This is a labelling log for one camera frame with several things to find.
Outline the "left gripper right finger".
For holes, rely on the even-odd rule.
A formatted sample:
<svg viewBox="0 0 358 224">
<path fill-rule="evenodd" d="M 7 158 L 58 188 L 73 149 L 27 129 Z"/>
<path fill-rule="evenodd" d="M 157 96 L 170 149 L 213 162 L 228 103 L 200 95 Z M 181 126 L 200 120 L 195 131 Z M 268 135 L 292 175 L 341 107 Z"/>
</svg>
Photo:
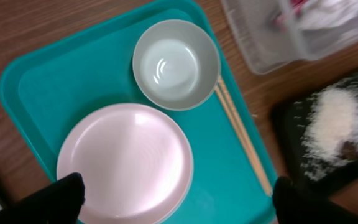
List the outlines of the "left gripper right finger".
<svg viewBox="0 0 358 224">
<path fill-rule="evenodd" d="M 273 206 L 279 224 L 358 224 L 358 216 L 327 198 L 301 191 L 281 176 L 273 188 Z"/>
</svg>

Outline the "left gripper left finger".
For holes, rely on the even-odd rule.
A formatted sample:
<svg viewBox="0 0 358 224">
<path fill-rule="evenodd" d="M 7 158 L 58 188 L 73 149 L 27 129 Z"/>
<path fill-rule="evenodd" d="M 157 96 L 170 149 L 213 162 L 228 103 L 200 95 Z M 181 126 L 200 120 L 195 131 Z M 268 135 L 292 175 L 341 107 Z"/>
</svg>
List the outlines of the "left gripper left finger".
<svg viewBox="0 0 358 224">
<path fill-rule="evenodd" d="M 74 172 L 14 205 L 2 209 L 0 224 L 74 224 L 84 202 L 85 185 L 82 176 Z"/>
</svg>

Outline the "brown food scrap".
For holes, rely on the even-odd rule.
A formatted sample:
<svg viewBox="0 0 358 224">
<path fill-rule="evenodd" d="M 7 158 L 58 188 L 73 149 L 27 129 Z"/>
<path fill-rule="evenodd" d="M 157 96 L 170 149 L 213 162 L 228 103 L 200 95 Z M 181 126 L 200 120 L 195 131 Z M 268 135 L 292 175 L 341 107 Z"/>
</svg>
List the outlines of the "brown food scrap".
<svg viewBox="0 0 358 224">
<path fill-rule="evenodd" d="M 344 142 L 341 148 L 341 157 L 350 161 L 358 160 L 358 148 L 353 142 Z"/>
</svg>

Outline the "large white plate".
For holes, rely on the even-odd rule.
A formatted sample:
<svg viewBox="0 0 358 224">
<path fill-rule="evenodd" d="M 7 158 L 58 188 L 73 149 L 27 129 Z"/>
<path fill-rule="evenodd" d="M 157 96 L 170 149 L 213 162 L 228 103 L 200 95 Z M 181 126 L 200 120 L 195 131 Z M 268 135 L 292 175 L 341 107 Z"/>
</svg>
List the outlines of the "large white plate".
<svg viewBox="0 0 358 224">
<path fill-rule="evenodd" d="M 179 125 L 138 103 L 106 106 L 83 118 L 57 160 L 58 179 L 82 176 L 83 223 L 161 223 L 183 203 L 193 170 Z"/>
</svg>

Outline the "white rice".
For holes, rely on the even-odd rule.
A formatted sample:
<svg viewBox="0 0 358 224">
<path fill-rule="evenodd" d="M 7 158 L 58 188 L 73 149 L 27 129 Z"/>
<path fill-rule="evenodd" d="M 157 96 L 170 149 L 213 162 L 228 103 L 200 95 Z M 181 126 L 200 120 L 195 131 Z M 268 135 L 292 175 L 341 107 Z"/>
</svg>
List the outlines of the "white rice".
<svg viewBox="0 0 358 224">
<path fill-rule="evenodd" d="M 352 161 L 341 157 L 344 142 L 358 148 L 358 72 L 307 97 L 311 103 L 301 145 L 306 178 L 319 181 Z"/>
</svg>

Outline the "grey saucer bowl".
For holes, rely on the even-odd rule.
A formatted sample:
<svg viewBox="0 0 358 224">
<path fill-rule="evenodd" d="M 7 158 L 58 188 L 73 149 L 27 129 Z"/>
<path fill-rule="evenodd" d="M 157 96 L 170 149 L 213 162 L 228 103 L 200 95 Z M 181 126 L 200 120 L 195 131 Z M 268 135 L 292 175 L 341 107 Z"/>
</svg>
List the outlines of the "grey saucer bowl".
<svg viewBox="0 0 358 224">
<path fill-rule="evenodd" d="M 138 87 L 151 102 L 184 111 L 203 104 L 213 94 L 221 74 L 221 58 L 201 27 L 169 19 L 141 35 L 132 70 Z"/>
</svg>

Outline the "white napkin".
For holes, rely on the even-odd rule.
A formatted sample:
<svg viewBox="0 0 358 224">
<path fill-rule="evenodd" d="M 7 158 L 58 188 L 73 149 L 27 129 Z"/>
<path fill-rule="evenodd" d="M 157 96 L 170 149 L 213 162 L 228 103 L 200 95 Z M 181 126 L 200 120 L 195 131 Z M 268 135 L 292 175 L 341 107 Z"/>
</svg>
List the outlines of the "white napkin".
<svg viewBox="0 0 358 224">
<path fill-rule="evenodd" d="M 298 8 L 295 29 L 317 32 L 333 29 L 358 29 L 358 0 L 306 1 Z"/>
</svg>

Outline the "red snack wrapper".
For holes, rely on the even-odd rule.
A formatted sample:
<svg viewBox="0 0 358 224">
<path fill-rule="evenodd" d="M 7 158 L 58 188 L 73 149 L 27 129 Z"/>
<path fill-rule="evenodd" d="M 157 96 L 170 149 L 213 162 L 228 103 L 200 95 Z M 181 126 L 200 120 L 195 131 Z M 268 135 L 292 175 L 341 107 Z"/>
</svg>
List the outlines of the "red snack wrapper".
<svg viewBox="0 0 358 224">
<path fill-rule="evenodd" d="M 290 0 L 291 13 L 295 15 L 296 19 L 299 19 L 303 11 L 308 7 L 309 0 Z M 285 16 L 281 9 L 278 9 L 272 17 L 272 22 L 276 26 L 281 26 L 284 23 Z"/>
</svg>

